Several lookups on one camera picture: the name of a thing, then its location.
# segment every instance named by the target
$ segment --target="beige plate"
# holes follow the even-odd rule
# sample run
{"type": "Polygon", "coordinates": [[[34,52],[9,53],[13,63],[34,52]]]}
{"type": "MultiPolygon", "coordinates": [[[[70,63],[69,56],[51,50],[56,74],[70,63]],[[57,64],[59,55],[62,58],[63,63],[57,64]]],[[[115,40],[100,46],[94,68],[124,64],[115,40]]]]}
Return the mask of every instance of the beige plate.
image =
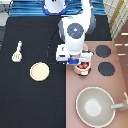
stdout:
{"type": "Polygon", "coordinates": [[[49,67],[45,63],[34,64],[30,69],[30,76],[36,81],[43,81],[49,76],[49,67]]]}

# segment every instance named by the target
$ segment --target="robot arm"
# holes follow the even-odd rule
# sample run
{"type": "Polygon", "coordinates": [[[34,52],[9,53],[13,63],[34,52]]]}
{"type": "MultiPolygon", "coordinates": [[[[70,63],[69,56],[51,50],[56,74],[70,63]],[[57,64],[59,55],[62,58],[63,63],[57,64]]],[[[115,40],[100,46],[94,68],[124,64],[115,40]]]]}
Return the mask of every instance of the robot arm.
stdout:
{"type": "Polygon", "coordinates": [[[90,1],[86,1],[86,4],[85,1],[82,1],[82,14],[64,17],[58,24],[60,38],[65,44],[61,44],[57,48],[57,61],[67,61],[67,64],[70,65],[79,65],[81,62],[91,61],[93,53],[84,51],[83,45],[85,33],[93,32],[96,20],[90,1]]]}

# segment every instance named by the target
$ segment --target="tabletop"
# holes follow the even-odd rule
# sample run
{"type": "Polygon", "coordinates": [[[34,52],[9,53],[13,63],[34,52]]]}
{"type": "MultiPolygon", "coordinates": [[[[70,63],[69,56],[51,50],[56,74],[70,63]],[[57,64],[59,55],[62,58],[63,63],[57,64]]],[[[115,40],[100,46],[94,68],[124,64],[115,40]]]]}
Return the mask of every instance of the tabletop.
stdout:
{"type": "MultiPolygon", "coordinates": [[[[86,41],[88,49],[94,52],[91,61],[91,72],[88,76],[77,75],[73,68],[66,66],[66,128],[90,128],[78,117],[75,102],[78,94],[86,87],[100,87],[106,90],[114,99],[115,103],[125,100],[124,92],[126,87],[120,67],[119,58],[115,43],[112,41],[86,41]],[[102,58],[96,54],[96,48],[99,45],[106,45],[111,49],[111,54],[102,58]],[[103,76],[98,71],[101,62],[110,62],[115,72],[111,76],[103,76]]],[[[117,111],[114,120],[106,128],[127,128],[128,110],[117,111]]]]}

